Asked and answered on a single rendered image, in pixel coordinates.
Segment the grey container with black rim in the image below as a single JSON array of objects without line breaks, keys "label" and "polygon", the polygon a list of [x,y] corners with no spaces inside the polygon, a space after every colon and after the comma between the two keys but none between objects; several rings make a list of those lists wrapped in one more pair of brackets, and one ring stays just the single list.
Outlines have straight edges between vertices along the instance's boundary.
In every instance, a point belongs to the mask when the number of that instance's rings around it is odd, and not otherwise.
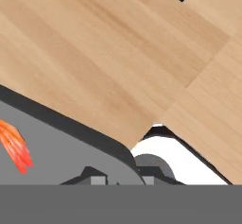
[{"label": "grey container with black rim", "polygon": [[33,160],[21,174],[1,152],[0,184],[77,184],[88,168],[107,184],[145,183],[121,143],[1,84],[0,120],[20,132]]}]

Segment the orange shrimp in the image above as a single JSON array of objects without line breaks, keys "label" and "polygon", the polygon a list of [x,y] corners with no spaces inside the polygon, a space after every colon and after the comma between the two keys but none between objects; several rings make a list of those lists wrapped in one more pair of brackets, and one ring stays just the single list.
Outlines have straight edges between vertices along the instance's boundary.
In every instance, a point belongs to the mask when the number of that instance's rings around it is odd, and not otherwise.
[{"label": "orange shrimp", "polygon": [[0,119],[0,142],[21,174],[34,165],[26,140],[20,131]]}]

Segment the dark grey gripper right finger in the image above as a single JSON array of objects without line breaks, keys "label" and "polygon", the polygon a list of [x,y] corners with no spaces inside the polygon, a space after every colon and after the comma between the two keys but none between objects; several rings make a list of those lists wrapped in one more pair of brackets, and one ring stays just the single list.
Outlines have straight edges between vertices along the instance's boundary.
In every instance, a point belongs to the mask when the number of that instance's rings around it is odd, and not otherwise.
[{"label": "dark grey gripper right finger", "polygon": [[182,182],[167,177],[159,166],[139,166],[138,172],[146,185],[182,185]]}]

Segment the white round thing, black edge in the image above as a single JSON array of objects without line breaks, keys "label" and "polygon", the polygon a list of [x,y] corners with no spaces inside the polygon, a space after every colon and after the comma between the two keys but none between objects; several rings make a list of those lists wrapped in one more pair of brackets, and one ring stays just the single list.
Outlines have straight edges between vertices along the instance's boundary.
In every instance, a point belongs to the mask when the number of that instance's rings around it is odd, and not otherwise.
[{"label": "white round thing, black edge", "polygon": [[138,166],[159,166],[188,185],[232,185],[213,164],[165,125],[152,126],[130,150]]}]

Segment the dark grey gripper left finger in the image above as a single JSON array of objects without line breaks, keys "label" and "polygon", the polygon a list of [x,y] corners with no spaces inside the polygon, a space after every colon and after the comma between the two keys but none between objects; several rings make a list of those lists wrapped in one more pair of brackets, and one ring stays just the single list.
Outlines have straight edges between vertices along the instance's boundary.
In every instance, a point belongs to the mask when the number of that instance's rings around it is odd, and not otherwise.
[{"label": "dark grey gripper left finger", "polygon": [[72,178],[71,180],[65,181],[62,185],[107,185],[108,176],[91,167],[85,166],[79,176]]}]

